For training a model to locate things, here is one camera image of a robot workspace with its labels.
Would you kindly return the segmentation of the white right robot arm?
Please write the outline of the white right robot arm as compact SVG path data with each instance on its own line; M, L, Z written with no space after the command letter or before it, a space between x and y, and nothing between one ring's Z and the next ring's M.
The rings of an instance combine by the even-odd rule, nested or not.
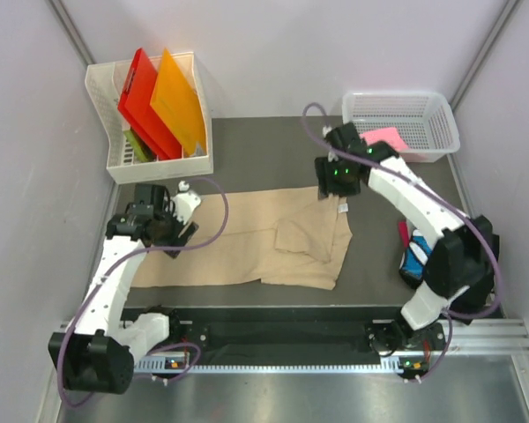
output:
M494 313L487 303L499 281L491 222L469 218L432 190L384 140L368 143L351 123L324 126L314 137L328 154L316 160L323 194L354 195L362 186L386 199L414 227L409 248L421 269L414 294L399 311L393 335L406 348L415 348L426 327L440 315L472 321Z

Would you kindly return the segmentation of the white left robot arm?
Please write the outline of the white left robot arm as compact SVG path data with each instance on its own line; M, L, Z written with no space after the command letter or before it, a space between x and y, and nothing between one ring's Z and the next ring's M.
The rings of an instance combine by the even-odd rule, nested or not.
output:
M181 326L161 312L146 312L129 326L120 319L147 250L167 247L177 256L197 231L191 218L201 203L186 181L174 195L162 185L140 183L132 202L108 221L86 297L67 329L48 342L62 389L123 394L156 345L169 350L180 344Z

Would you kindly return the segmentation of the beige t shirt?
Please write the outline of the beige t shirt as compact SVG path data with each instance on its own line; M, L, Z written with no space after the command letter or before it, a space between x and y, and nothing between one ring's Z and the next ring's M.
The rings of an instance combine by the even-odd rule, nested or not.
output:
M346 199L319 198L315 187L204 197L194 215L194 250L154 251L138 267L135 288L268 285L332 290L352 232Z

